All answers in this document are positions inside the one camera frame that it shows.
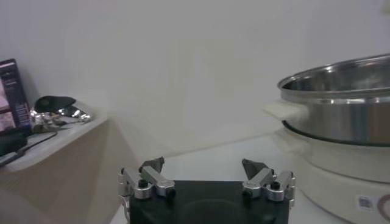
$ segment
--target table surface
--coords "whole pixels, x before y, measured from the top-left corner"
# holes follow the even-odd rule
[[[15,160],[14,162],[2,167],[0,174],[12,173],[19,170],[26,169],[37,163],[40,163],[44,159],[50,157],[55,152],[58,152],[68,144],[74,142],[76,139],[85,135],[89,131],[93,130],[97,126],[101,125],[107,120],[107,116],[99,116],[93,119],[91,122],[86,124],[75,124],[72,126],[66,126],[66,129],[58,131],[57,136],[42,142],[31,149],[29,149],[24,156]],[[52,133],[43,133],[39,135],[32,135],[28,139],[26,147],[44,140],[45,138],[52,135]]]
[[[277,173],[293,170],[291,155],[278,149],[268,135],[205,150],[165,158],[161,172],[172,180],[247,180],[241,159],[250,159],[267,164]],[[126,223],[122,207],[111,224]],[[347,222],[324,211],[312,203],[301,191],[296,193],[296,205],[291,210],[290,224],[346,224]]]

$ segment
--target screen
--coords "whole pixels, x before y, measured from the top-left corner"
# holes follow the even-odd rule
[[[14,59],[0,62],[0,135],[30,129],[29,107]]]

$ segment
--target pot handle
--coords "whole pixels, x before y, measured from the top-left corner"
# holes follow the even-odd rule
[[[305,105],[291,103],[283,99],[276,100],[263,107],[263,111],[280,121],[302,121],[309,115]]]
[[[310,145],[305,140],[281,128],[271,134],[272,140],[278,148],[287,154],[303,154],[310,150]]]

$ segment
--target sticker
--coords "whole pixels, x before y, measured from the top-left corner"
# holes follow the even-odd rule
[[[356,196],[356,206],[360,211],[372,212],[375,210],[374,204],[375,203],[370,196],[366,196],[366,195]]]

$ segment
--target barcode label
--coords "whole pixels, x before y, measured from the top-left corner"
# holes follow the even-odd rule
[[[368,196],[357,195],[356,203],[359,210],[364,210],[364,211],[374,210],[374,203],[372,199]]]

